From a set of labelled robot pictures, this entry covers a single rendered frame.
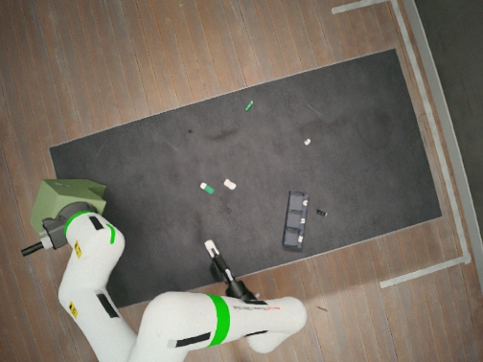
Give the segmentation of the grey three-compartment bin rack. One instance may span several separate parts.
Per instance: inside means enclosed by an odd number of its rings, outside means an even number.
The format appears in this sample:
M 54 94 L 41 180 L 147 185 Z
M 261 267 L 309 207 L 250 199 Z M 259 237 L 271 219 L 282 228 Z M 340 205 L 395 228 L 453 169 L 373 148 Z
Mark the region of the grey three-compartment bin rack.
M 287 247 L 292 247 L 290 245 L 295 245 L 293 248 L 302 248 L 308 199 L 309 195 L 307 193 L 289 192 L 289 202 L 287 202 L 288 215 L 286 215 L 282 241 L 282 244 L 285 243 L 284 245 Z M 296 210 L 296 212 L 292 210 Z

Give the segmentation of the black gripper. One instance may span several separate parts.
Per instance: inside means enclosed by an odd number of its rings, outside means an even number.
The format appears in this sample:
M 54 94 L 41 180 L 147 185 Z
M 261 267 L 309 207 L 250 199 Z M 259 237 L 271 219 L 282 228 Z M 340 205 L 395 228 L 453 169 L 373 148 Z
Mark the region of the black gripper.
M 221 270 L 219 272 L 221 272 L 220 274 L 224 278 L 224 282 L 228 284 L 228 288 L 225 290 L 227 297 L 238 299 L 241 295 L 249 292 L 243 281 L 235 281 L 236 277 L 234 276 L 232 270 L 228 267 L 222 256 L 219 254 L 213 242 L 209 240 L 205 242 L 205 245 L 213 258 L 212 261 L 215 262 L 218 270 Z

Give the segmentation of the green and white eraser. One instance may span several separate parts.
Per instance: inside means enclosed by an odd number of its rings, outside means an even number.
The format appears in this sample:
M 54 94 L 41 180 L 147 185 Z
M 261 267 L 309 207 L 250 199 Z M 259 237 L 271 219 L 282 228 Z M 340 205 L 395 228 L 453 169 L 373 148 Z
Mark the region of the green and white eraser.
M 211 187 L 209 187 L 208 185 L 202 183 L 201 186 L 200 186 L 202 189 L 204 189 L 205 191 L 209 192 L 210 194 L 212 194 L 214 192 L 214 189 L 212 189 Z

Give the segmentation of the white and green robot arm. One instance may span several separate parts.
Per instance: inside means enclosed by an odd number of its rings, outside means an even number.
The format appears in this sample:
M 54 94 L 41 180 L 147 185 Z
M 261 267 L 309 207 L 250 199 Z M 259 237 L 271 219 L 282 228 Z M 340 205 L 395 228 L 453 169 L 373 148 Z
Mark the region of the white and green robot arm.
M 171 291 L 149 303 L 137 335 L 105 288 L 123 254 L 123 234 L 83 201 L 66 205 L 55 219 L 42 223 L 39 235 L 47 237 L 21 253 L 57 250 L 68 242 L 75 247 L 58 298 L 100 362 L 184 362 L 188 351 L 243 337 L 254 351 L 268 353 L 307 321 L 304 305 L 293 297 L 258 301 L 260 294 L 253 292 L 236 299 Z

